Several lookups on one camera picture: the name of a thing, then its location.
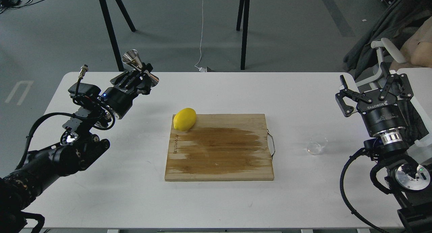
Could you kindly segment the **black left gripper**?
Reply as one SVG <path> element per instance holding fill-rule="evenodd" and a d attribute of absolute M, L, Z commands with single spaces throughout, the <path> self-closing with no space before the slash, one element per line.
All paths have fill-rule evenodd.
<path fill-rule="evenodd" d="M 124 71 L 110 80 L 112 87 L 102 93 L 101 101 L 108 106 L 117 119 L 123 119 L 138 94 L 150 94 L 153 85 L 150 77 L 152 70 L 151 64 L 142 62 L 140 72 L 137 70 Z"/>

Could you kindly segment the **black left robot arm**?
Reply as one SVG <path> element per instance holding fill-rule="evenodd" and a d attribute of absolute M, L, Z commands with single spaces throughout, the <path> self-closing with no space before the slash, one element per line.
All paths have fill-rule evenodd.
<path fill-rule="evenodd" d="M 91 129 L 109 130 L 116 120 L 122 119 L 140 94 L 148 95 L 159 82 L 152 74 L 150 63 L 130 63 L 131 71 L 124 71 L 111 79 L 112 87 L 101 92 L 96 85 L 82 82 L 87 65 L 83 65 L 78 81 L 69 88 L 74 104 L 80 108 L 75 113 L 48 113 L 34 122 L 26 147 L 16 169 L 1 179 L 1 232 L 18 233 L 28 219 L 37 221 L 32 229 L 38 233 L 45 218 L 41 214 L 24 212 L 35 199 L 60 177 L 85 171 L 109 148 L 108 139 L 100 139 Z M 31 139 L 37 128 L 56 115 L 69 117 L 63 125 L 60 141 L 40 150 L 29 151 Z"/>

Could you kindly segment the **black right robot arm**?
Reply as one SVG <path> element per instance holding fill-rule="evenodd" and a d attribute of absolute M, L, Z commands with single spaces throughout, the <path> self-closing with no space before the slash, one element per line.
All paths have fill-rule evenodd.
<path fill-rule="evenodd" d="M 383 233 L 384 230 L 364 218 L 350 204 L 344 190 L 344 178 L 350 164 L 360 156 L 367 156 L 376 164 L 369 176 L 372 184 L 384 194 L 395 197 L 400 209 L 400 218 L 408 233 L 431 232 L 431 165 L 420 153 L 431 152 L 431 120 L 415 99 L 408 76 L 389 71 L 385 64 L 386 82 L 382 88 L 364 93 L 349 89 L 343 75 L 341 89 L 336 101 L 345 117 L 357 111 L 364 122 L 371 139 L 364 141 L 364 147 L 355 152 L 344 165 L 340 176 L 342 199 L 351 213 L 368 226 Z M 402 105 L 412 104 L 428 133 L 409 144 L 406 131 L 408 116 L 401 111 Z"/>

